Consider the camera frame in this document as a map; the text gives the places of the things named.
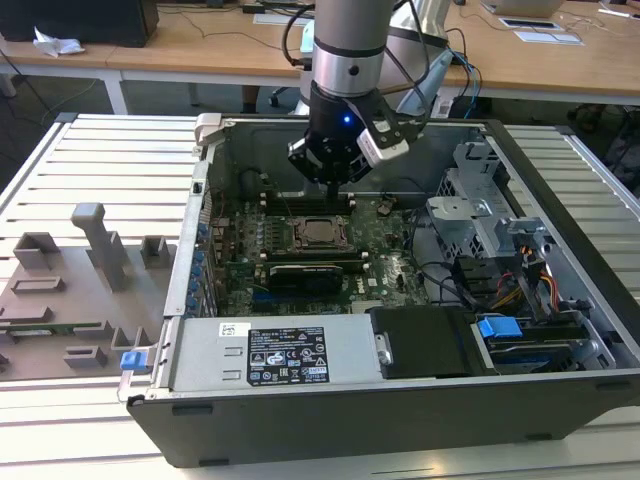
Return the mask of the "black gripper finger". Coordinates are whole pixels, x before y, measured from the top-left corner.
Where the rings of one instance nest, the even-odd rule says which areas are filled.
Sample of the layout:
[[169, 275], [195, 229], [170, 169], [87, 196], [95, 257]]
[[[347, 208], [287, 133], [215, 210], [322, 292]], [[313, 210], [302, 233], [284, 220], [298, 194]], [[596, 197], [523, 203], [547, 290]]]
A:
[[335, 162], [335, 179], [333, 180], [333, 202], [338, 203], [340, 189], [343, 186], [359, 182], [371, 170], [371, 166], [363, 156], [358, 156], [350, 162]]
[[335, 202], [335, 169], [332, 153], [318, 140], [302, 138], [288, 145], [289, 162], [312, 184], [323, 185], [325, 202]]

